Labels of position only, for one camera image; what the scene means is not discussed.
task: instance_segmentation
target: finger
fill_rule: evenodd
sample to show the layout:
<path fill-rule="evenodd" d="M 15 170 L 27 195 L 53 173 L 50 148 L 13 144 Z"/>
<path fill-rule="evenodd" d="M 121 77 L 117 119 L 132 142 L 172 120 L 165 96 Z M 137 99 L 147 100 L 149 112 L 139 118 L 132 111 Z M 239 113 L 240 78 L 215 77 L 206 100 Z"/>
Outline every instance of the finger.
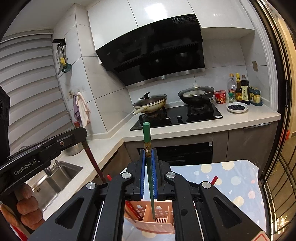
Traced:
<path fill-rule="evenodd" d="M 44 222 L 45 222 L 45 220 L 44 220 L 44 219 L 41 219 L 38 223 L 33 224 L 32 226 L 29 226 L 29 228 L 32 229 L 32 230 L 36 230 L 36 229 L 39 228 Z"/>
<path fill-rule="evenodd" d="M 4 204 L 1 204 L 0 205 L 0 210 L 4 216 L 4 218 L 6 219 L 6 221 L 11 224 L 12 226 L 15 226 L 15 227 L 18 227 L 19 226 L 19 221 L 16 219 L 16 217 L 10 213 Z"/>
<path fill-rule="evenodd" d="M 22 196 L 23 196 L 24 198 L 26 198 L 26 199 L 32 197 L 32 195 L 33 195 L 32 188 L 31 188 L 28 184 L 26 184 L 26 183 L 24 183 L 24 184 L 21 186 L 21 188 L 20 188 L 20 192 L 21 192 Z"/>
<path fill-rule="evenodd" d="M 22 199 L 17 203 L 17 210 L 20 214 L 26 215 L 30 212 L 34 212 L 38 209 L 38 201 L 35 197 L 29 199 Z"/>
<path fill-rule="evenodd" d="M 38 223 L 43 218 L 43 214 L 41 210 L 38 208 L 36 211 L 28 213 L 26 215 L 22 215 L 20 220 L 25 226 L 33 226 Z"/>

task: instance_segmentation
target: roller blind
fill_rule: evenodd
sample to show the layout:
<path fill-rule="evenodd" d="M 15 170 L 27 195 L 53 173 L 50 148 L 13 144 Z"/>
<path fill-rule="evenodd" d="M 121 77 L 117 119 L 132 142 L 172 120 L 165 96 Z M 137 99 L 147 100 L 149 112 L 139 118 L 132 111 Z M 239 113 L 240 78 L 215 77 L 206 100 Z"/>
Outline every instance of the roller blind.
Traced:
<path fill-rule="evenodd" d="M 10 97 L 10 152 L 72 128 L 59 89 L 51 34 L 0 43 L 0 85 Z"/>

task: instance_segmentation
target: ceiling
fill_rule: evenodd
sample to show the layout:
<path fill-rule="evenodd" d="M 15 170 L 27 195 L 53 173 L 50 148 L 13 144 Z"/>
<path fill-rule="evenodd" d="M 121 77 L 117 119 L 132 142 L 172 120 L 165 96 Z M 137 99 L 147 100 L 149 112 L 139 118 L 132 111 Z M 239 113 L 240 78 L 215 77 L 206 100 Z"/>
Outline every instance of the ceiling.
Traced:
<path fill-rule="evenodd" d="M 74 3 L 88 6 L 94 0 L 32 0 L 14 19 L 5 36 L 37 29 L 53 29 Z"/>

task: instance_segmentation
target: stainless steel sink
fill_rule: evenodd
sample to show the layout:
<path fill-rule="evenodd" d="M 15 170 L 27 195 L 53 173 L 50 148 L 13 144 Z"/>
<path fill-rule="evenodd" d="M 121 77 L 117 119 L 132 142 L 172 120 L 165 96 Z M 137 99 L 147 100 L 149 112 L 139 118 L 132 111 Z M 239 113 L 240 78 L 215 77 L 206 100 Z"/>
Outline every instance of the stainless steel sink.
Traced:
<path fill-rule="evenodd" d="M 81 169 L 82 167 L 80 166 L 60 161 L 54 164 L 51 169 L 51 176 L 46 174 L 48 172 L 44 173 L 44 177 L 32 187 L 33 196 L 37 199 L 39 208 L 42 212 L 52 203 Z"/>

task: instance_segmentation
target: black wok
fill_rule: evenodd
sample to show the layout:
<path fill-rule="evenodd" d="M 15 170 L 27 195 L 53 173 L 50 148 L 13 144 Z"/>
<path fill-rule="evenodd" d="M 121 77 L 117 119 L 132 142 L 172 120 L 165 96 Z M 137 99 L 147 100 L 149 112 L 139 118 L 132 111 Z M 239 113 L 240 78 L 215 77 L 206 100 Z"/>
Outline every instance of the black wok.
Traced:
<path fill-rule="evenodd" d="M 187 105 L 203 106 L 205 104 L 213 103 L 215 89 L 209 86 L 189 88 L 178 93 L 179 98 Z"/>

